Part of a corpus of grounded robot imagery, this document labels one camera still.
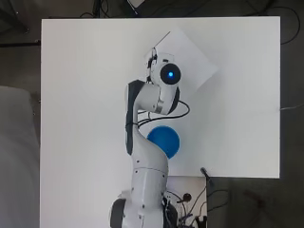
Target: floor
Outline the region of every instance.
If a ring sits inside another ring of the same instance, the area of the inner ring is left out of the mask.
[[[30,32],[10,32],[0,42],[30,42],[40,39],[42,18],[77,17],[91,11],[92,0],[28,0],[20,4],[20,16]],[[266,1],[251,0],[147,0],[140,8],[142,17],[239,16],[262,9]],[[109,3],[109,14],[122,17],[123,0]],[[304,20],[303,1],[276,1],[274,6],[290,7]],[[271,9],[270,15],[281,15],[281,40],[296,32],[296,18],[288,9]],[[281,46],[281,106],[304,102],[304,33],[290,44]],[[0,85],[21,87],[32,94],[35,123],[39,135],[40,120],[40,51],[39,47],[0,48]],[[304,108],[281,112],[281,169],[279,180],[215,178],[215,189],[228,188],[228,206],[208,214],[208,226],[221,227],[304,227]],[[218,193],[208,201],[208,209],[225,201]]]

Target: cable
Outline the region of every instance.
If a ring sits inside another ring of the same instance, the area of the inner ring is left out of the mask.
[[[107,2],[107,0],[105,0],[106,11],[103,8],[103,2],[104,2],[104,0],[101,1],[101,7],[100,7],[100,9],[104,13],[104,17],[110,18],[110,16],[107,14],[108,13],[108,2]]]
[[[219,190],[215,190],[213,191],[212,193],[210,193],[209,195],[207,195],[207,198],[210,198],[212,197],[212,195],[214,195],[215,193],[217,192],[225,192],[225,193],[228,193],[229,194],[229,191],[227,189],[219,189]]]
[[[178,198],[179,201],[181,201],[181,205],[182,205],[182,208],[183,208],[183,213],[184,213],[184,215],[186,215],[186,214],[187,214],[187,212],[186,212],[186,207],[184,206],[184,203],[183,203],[183,201],[182,201],[182,198],[181,198],[178,194],[176,194],[176,193],[174,193],[174,192],[171,192],[171,191],[168,191],[168,190],[166,190],[166,192],[172,194],[173,196],[175,196],[176,198]]]
[[[37,40],[30,43],[12,43],[12,44],[0,44],[0,48],[19,48],[19,47],[33,47],[41,46],[41,41]]]
[[[181,117],[184,117],[186,115],[188,115],[188,113],[190,112],[190,107],[187,103],[183,102],[183,101],[179,101],[179,103],[185,105],[187,107],[187,111],[181,115],[178,115],[178,116],[173,116],[173,117],[159,117],[159,118],[154,118],[154,119],[144,119],[144,120],[141,120],[138,122],[138,127],[140,128],[142,125],[144,124],[148,124],[150,122],[154,122],[154,121],[159,121],[159,120],[171,120],[171,119],[178,119],[178,118],[181,118]]]
[[[292,42],[296,36],[298,35],[298,33],[300,32],[301,30],[301,20],[300,20],[300,17],[298,16],[297,12],[294,10],[294,9],[291,9],[291,8],[288,8],[288,7],[272,7],[271,9],[285,9],[285,10],[290,10],[294,13],[294,15],[296,16],[296,19],[297,19],[297,31],[295,33],[295,35],[288,41],[285,41],[283,43],[281,43],[281,45],[286,45],[290,42]]]
[[[184,17],[191,15],[192,13],[200,10],[200,8],[202,8],[204,5],[206,5],[208,2],[211,2],[212,0],[206,0],[202,3],[199,4],[199,6],[195,7],[194,9],[192,9],[191,11],[187,12]]]
[[[85,15],[89,15],[89,16],[91,16],[91,17],[94,17],[94,15],[93,15],[92,13],[90,13],[90,12],[84,12],[84,13],[82,13],[79,17],[83,17],[83,16],[85,16]]]
[[[200,208],[199,208],[199,215],[196,216],[196,218],[201,217],[201,209],[202,209],[203,205],[206,204],[206,203],[207,203],[207,201],[205,201],[204,203],[201,204],[201,206],[200,206]],[[190,227],[192,226],[192,224],[193,224],[193,222],[196,220],[196,218],[193,218],[193,220],[192,220],[191,223],[190,223]]]
[[[219,209],[220,207],[226,206],[227,204],[228,204],[228,200],[225,201],[223,204],[220,204],[219,206],[215,206],[215,207],[209,209],[207,212],[212,212],[212,211],[214,211],[214,210]]]
[[[291,109],[299,108],[299,107],[301,107],[301,106],[304,106],[304,103],[303,103],[303,104],[296,105],[296,106],[282,107],[282,108],[280,108],[279,110],[280,110],[280,111],[291,110]]]
[[[191,212],[193,211],[193,209],[194,209],[194,207],[196,206],[196,204],[197,204],[197,202],[198,202],[198,200],[199,200],[201,194],[203,194],[204,191],[206,190],[206,187],[207,187],[207,183],[206,183],[205,187],[202,189],[202,191],[199,193],[199,195],[197,196],[197,198],[196,198],[195,202],[193,203],[193,205],[192,205],[190,211],[188,212],[188,215],[190,215]]]
[[[268,3],[266,4],[266,6],[264,7],[263,10],[261,11],[257,11],[254,6],[249,2],[249,1],[246,1],[246,3],[252,8],[254,9],[255,12],[251,12],[251,13],[248,13],[248,14],[245,14],[243,16],[255,16],[255,15],[263,15],[265,14],[265,12],[274,4],[276,0],[270,0],[268,1]]]

